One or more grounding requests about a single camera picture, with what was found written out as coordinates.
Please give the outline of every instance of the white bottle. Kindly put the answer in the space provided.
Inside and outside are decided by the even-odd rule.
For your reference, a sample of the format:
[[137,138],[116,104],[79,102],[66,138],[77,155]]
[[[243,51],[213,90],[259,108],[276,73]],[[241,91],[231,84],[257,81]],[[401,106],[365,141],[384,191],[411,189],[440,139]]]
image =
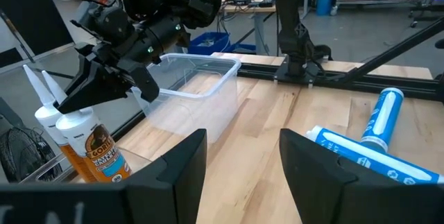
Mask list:
[[68,141],[63,138],[60,131],[56,128],[57,120],[62,116],[62,114],[53,106],[55,99],[48,89],[43,85],[42,81],[29,69],[25,64],[23,66],[26,75],[28,76],[31,85],[34,87],[35,92],[40,98],[43,106],[39,108],[34,116],[43,126],[49,136],[54,140],[57,145],[67,145]]
[[79,173],[79,175],[86,182],[97,182],[92,172],[87,167],[86,163],[80,158],[76,152],[69,145],[68,140],[63,137],[62,133],[56,128],[56,123],[62,113],[60,113],[55,107],[55,99],[48,89],[43,85],[42,81],[34,74],[34,72],[29,69],[27,65],[23,66],[26,75],[34,87],[35,92],[40,98],[43,106],[35,112],[35,118],[43,126],[49,136],[54,140],[59,146],[60,150],[63,152],[65,157],[71,162],[71,165]]
[[[63,102],[67,97],[63,89],[47,72],[42,73],[57,102]],[[65,114],[55,126],[99,182],[119,182],[131,175],[125,158],[91,108]]]

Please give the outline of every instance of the blue label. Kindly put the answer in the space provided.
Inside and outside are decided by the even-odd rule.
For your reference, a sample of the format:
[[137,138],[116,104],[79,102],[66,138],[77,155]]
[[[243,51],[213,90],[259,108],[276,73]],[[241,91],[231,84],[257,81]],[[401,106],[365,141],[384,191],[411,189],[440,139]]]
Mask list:
[[122,154],[119,154],[117,159],[109,166],[107,166],[105,169],[103,169],[102,172],[105,174],[106,177],[111,177],[115,173],[117,173],[117,171],[119,171],[119,169],[121,169],[121,167],[124,164],[125,164],[125,159],[123,158]]
[[396,119],[400,113],[402,100],[402,95],[395,90],[387,90],[381,93],[362,135],[362,141],[365,141],[366,137],[370,137],[369,139],[376,141],[380,146],[384,146],[384,149],[388,148],[395,129]]
[[[414,164],[408,163],[406,161],[403,161],[397,157],[387,155],[387,154],[380,154],[373,150],[370,150],[371,153],[376,153],[374,158],[369,158],[368,156],[362,155],[359,153],[359,151],[352,150],[350,148],[346,148],[344,144],[349,142],[347,146],[350,146],[355,149],[363,150],[368,149],[361,144],[359,144],[356,141],[353,141],[347,137],[344,137],[342,135],[339,135],[335,132],[332,132],[327,129],[322,129],[319,135],[316,138],[315,141],[317,144],[328,148],[329,150],[343,156],[347,157],[348,159],[352,160],[353,162],[356,162],[362,166],[365,166],[366,168],[369,168],[375,172],[378,172],[382,175],[385,175],[389,178],[392,178],[394,180],[397,180],[398,182],[402,182],[407,185],[413,185],[413,184],[424,184],[424,183],[437,183],[440,175],[437,173],[433,173],[431,171],[428,171],[426,169],[420,168],[419,166],[416,166]],[[378,159],[383,160],[384,158],[382,156],[387,156],[392,159],[395,159],[397,162],[401,162],[402,164],[398,164],[398,167],[404,167],[404,172],[401,172],[399,169],[395,169],[392,166],[388,166],[382,161],[379,161]],[[406,169],[406,166],[403,166],[405,164],[407,167],[413,167],[412,169],[408,170]]]

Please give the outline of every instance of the blue bin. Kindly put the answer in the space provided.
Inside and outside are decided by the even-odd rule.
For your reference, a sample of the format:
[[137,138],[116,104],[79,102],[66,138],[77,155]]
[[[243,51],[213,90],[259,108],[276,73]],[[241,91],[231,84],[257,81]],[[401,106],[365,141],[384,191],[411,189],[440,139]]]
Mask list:
[[256,53],[256,46],[254,44],[233,44],[229,46],[224,52],[232,53],[236,49],[246,49]]
[[[211,41],[210,46],[203,46],[202,43]],[[230,47],[230,35],[227,33],[203,33],[192,40],[188,47],[189,54],[211,55],[214,52],[224,52]]]

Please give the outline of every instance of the desk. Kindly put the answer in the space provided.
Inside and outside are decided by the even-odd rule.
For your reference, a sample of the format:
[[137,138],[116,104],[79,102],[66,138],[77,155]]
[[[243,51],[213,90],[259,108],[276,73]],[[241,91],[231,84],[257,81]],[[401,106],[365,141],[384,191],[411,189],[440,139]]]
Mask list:
[[276,11],[276,6],[269,8],[249,8],[248,6],[233,6],[226,5],[223,8],[223,13],[252,13],[255,21],[255,46],[257,55],[267,55],[269,53],[268,46],[265,40],[264,19],[272,12]]
[[[243,62],[279,65],[283,58],[215,53]],[[347,71],[351,62],[327,62],[329,70]],[[426,68],[384,65],[375,74],[432,78]],[[221,138],[208,147],[207,173],[199,224],[300,223],[284,177],[278,138],[281,128],[300,134],[315,125],[359,140],[378,98],[376,94],[275,84],[238,78],[239,110]],[[389,153],[444,173],[442,103],[406,98]],[[144,119],[118,145],[150,160],[182,137],[157,130]]]

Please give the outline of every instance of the black panel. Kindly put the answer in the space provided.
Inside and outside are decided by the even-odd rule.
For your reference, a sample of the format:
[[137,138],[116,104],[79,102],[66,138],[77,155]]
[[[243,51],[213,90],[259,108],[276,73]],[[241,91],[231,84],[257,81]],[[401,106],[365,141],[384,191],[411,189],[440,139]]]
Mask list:
[[280,154],[303,223],[444,223],[444,184],[401,184],[288,129]]
[[0,8],[35,55],[73,42],[52,0],[0,0]]
[[23,58],[20,56],[20,53],[16,48],[0,53],[0,68],[20,61],[23,61]]
[[2,184],[0,223],[195,224],[206,130],[118,183]]

